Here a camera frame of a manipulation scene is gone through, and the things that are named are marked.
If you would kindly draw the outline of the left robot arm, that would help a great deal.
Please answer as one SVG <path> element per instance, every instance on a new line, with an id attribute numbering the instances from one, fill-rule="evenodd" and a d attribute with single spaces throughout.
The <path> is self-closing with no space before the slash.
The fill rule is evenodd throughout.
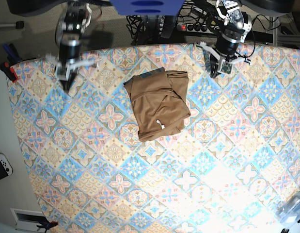
<path id="1" fill-rule="evenodd" d="M 206 20 L 207 28 L 217 37 L 214 46 L 206 42 L 195 43 L 194 46 L 210 53 L 210 76 L 216 78 L 221 74 L 231 74 L 235 64 L 245 62 L 250 64 L 249 55 L 237 52 L 240 43 L 245 41 L 252 30 L 252 19 L 243 13 L 239 3 L 233 0 L 218 0 L 209 10 L 213 13 Z"/>

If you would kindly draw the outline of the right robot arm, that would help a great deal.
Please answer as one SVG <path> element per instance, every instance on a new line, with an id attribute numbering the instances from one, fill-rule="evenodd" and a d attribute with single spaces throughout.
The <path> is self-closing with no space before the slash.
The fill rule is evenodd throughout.
<path id="1" fill-rule="evenodd" d="M 58 56 L 47 54 L 45 60 L 55 66 L 55 78 L 68 93 L 81 67 L 98 68 L 98 63 L 81 57 L 81 38 L 91 21 L 89 4 L 70 1 L 66 13 L 60 17 L 55 41 L 59 46 Z"/>

